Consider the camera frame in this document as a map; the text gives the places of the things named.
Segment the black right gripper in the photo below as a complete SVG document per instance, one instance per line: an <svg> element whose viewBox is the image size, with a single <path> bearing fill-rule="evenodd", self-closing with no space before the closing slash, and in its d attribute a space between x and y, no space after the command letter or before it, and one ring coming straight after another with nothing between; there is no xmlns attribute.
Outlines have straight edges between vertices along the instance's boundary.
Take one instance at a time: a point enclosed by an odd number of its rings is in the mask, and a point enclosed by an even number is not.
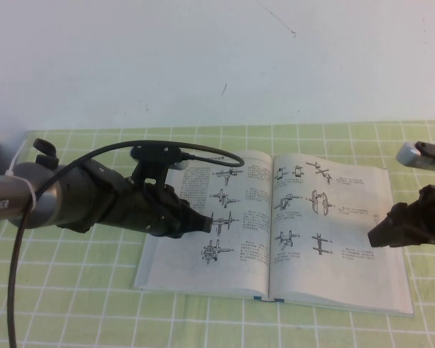
<svg viewBox="0 0 435 348"><path fill-rule="evenodd" d="M398 242L394 225L398 225ZM396 203L386 217L368 232L368 240L373 248L435 245L435 185L423 187L419 197L411 204Z"/></svg>

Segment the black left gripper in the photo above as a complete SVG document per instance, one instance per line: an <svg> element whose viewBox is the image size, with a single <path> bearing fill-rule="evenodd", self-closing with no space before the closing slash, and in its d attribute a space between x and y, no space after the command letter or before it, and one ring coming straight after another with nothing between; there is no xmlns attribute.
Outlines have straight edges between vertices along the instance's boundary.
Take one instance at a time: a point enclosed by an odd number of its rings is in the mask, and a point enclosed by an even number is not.
<svg viewBox="0 0 435 348"><path fill-rule="evenodd" d="M180 239L187 233L209 233L213 219L189 207L175 189L147 184L118 194L104 214L104 224L156 237Z"/></svg>

